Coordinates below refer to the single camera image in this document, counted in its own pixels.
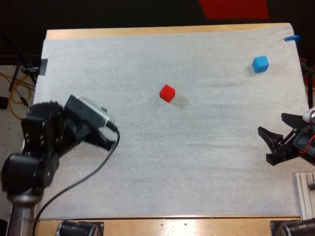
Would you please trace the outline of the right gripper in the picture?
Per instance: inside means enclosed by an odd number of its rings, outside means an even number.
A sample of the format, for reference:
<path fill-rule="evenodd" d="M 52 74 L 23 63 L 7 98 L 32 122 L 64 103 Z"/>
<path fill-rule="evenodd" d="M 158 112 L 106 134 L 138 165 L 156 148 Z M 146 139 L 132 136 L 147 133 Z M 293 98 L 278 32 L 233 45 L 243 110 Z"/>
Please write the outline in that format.
<path fill-rule="evenodd" d="M 315 163 L 315 128 L 303 120 L 303 116 L 288 113 L 281 114 L 282 121 L 290 126 L 289 134 L 273 133 L 263 127 L 258 128 L 259 136 L 267 144 L 271 153 L 266 154 L 266 161 L 275 166 L 279 163 L 301 157 Z"/>

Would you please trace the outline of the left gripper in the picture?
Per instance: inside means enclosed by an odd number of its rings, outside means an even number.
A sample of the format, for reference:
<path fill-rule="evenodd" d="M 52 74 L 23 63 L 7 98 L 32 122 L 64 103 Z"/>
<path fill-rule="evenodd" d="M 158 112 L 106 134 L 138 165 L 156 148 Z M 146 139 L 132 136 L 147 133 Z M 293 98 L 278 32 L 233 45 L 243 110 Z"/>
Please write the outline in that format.
<path fill-rule="evenodd" d="M 87 109 L 75 111 L 64 109 L 65 131 L 60 138 L 60 150 L 71 150 L 81 142 L 110 150 L 118 145 L 118 141 L 109 140 L 101 132 L 100 128 L 108 127 L 117 133 L 118 128 L 110 121 L 108 115 Z"/>

